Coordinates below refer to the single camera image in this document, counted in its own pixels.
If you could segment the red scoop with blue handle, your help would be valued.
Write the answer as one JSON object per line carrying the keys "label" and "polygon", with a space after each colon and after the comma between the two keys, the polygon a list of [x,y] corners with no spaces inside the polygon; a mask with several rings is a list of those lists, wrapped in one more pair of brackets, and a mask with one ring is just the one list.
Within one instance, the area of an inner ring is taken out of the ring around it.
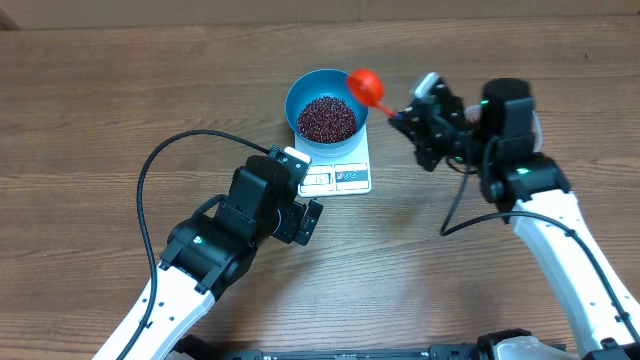
{"label": "red scoop with blue handle", "polygon": [[395,117],[396,112],[383,104],[385,87],[379,76],[371,69],[359,68],[347,76],[347,87],[352,96],[361,104],[376,108],[388,117]]}

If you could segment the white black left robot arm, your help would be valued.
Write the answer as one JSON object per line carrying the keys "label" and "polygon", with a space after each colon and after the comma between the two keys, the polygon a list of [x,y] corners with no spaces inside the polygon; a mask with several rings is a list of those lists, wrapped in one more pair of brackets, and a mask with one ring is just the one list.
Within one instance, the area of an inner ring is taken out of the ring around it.
{"label": "white black left robot arm", "polygon": [[306,245],[322,206],[297,202],[311,158],[291,147],[253,155],[216,195],[176,225],[155,279],[96,356],[164,359],[221,295],[246,274],[269,237]]}

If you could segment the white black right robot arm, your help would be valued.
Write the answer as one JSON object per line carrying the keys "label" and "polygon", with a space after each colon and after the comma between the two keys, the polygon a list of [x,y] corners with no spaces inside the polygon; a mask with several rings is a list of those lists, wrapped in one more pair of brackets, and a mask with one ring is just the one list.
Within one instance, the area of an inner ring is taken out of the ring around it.
{"label": "white black right robot arm", "polygon": [[570,324],[581,359],[636,359],[639,302],[624,286],[587,226],[577,197],[559,165],[542,153],[528,82],[497,78],[482,88],[479,118],[469,119],[461,98],[432,72],[419,80],[412,101],[389,123],[415,147],[417,163],[433,171],[454,160],[463,175],[477,174],[494,213],[458,225],[448,236],[500,219],[529,248]]}

